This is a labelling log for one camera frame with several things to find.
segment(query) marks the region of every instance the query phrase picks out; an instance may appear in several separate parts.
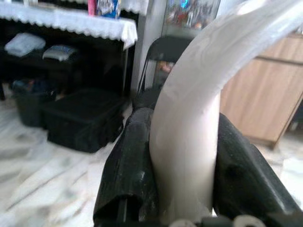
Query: white lace tablecloth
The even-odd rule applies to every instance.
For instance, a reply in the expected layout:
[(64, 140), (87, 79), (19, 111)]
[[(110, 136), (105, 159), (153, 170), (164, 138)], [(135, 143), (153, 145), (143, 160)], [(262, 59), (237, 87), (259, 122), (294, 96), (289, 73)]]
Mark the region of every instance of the white lace tablecloth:
[(62, 31), (91, 35), (95, 38), (121, 40), (124, 42), (125, 49), (134, 45), (138, 39), (136, 24), (133, 20), (90, 17), (86, 12), (79, 10), (51, 10), (25, 7), (20, 3), (0, 2), (0, 18), (58, 28)]
[[(79, 4), (87, 4), (88, 0), (61, 0), (69, 2), (77, 2)], [(147, 14), (149, 0), (121, 0), (121, 9), (127, 12), (140, 13), (143, 16)]]

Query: folded cloth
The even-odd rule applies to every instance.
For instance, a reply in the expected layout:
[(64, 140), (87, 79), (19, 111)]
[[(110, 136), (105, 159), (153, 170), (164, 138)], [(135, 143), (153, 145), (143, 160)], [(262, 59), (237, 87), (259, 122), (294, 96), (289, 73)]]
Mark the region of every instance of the folded cloth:
[(45, 47), (45, 40), (30, 33), (19, 33), (9, 41), (4, 49), (11, 55), (23, 57), (36, 49)]

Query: black folding chair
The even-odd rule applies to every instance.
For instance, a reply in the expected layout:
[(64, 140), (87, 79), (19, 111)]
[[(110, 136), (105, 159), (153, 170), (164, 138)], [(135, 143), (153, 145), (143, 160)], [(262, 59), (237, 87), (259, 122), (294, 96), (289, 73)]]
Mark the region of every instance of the black folding chair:
[(148, 49), (140, 82), (138, 94), (145, 90), (146, 69), (149, 61), (167, 61), (176, 63), (188, 47), (192, 39), (164, 36), (155, 40)]

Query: curved pipe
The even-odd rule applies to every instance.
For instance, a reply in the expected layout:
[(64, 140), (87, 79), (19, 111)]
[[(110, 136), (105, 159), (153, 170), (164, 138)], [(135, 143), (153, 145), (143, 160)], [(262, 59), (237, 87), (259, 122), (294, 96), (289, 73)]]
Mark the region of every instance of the curved pipe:
[(156, 104), (150, 153), (162, 223), (210, 215), (220, 91), (252, 58), (303, 23), (303, 0), (275, 0), (237, 13), (216, 19), (191, 42)]

